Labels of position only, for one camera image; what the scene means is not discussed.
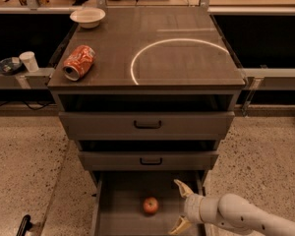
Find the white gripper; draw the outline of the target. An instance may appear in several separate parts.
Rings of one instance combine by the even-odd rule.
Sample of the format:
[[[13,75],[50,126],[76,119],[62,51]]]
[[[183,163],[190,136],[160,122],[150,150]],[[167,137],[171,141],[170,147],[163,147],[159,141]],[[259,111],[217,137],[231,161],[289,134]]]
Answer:
[[[190,228],[192,223],[203,222],[201,219],[201,201],[204,197],[194,194],[192,189],[179,179],[175,179],[174,183],[179,188],[180,196],[183,199],[186,199],[184,204],[184,212],[186,216],[180,215],[173,228],[169,231],[170,235],[179,235]]]

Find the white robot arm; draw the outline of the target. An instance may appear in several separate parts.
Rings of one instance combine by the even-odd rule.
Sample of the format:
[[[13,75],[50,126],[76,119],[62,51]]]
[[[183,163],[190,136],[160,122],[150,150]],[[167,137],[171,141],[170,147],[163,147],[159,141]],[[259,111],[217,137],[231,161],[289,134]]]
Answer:
[[[193,224],[212,224],[240,235],[257,231],[265,236],[295,236],[295,222],[268,213],[238,195],[205,197],[178,179],[174,183],[185,203],[184,213],[169,231],[170,235],[179,235]]]

